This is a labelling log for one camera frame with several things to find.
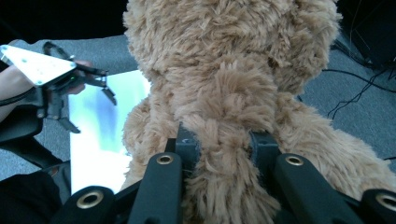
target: carpeted floor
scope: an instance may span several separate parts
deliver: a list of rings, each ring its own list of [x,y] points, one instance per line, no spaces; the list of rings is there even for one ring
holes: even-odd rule
[[[342,36],[339,39],[349,46],[347,39]],[[137,69],[126,47],[126,37],[123,35],[103,39],[53,42],[68,53],[76,55],[77,59],[91,61],[94,66],[109,70],[110,74]],[[40,52],[43,43],[44,41],[40,41],[29,46],[19,41],[16,47]],[[360,66],[338,50],[332,50],[329,68],[355,73],[365,79],[370,79],[378,73]],[[391,71],[387,71],[378,76],[375,83],[396,90],[396,78],[389,79],[390,73]],[[348,101],[355,97],[365,85],[366,82],[350,75],[323,72],[309,82],[301,98],[307,105],[317,108],[318,112],[326,117],[340,101]],[[340,109],[332,123],[336,129],[355,135],[371,145],[378,157],[396,156],[396,94],[372,86],[361,95],[357,103]],[[58,122],[46,119],[42,133],[36,138],[55,156],[64,161],[69,160],[69,133]],[[0,179],[15,174],[29,174],[37,170],[29,162],[4,150],[0,150],[0,158],[2,160]],[[396,161],[390,167],[396,172]]]

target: teddy bear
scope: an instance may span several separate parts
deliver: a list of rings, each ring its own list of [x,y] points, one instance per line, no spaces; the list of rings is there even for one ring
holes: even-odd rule
[[[280,205],[259,184],[250,132],[270,133],[355,199],[395,191],[388,162],[295,100],[329,61],[336,9],[333,0],[130,0],[125,34],[151,87],[124,124],[133,159],[123,188],[182,123],[201,145],[185,179],[186,223],[273,223]]]

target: fluffy toy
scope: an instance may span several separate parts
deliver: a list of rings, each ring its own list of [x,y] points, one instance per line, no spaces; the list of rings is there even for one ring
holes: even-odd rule
[[[123,187],[182,122],[202,145],[186,179],[186,222],[273,222],[279,203],[259,185],[250,131],[271,133],[356,199],[396,190],[369,146],[293,98],[328,63],[340,18],[332,0],[130,0],[125,34],[151,89],[124,126],[134,158]]]

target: black chair leg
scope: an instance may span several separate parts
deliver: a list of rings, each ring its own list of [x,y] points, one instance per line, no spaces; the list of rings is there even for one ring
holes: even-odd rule
[[[62,163],[63,161],[43,147],[35,138],[27,137],[2,144],[0,148],[13,152],[42,169]]]

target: black fabric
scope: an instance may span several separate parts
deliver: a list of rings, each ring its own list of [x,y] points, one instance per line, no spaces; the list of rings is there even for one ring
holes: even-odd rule
[[[61,208],[59,189],[50,175],[14,175],[0,182],[0,223],[48,223]]]
[[[0,0],[0,44],[122,35],[127,0]]]

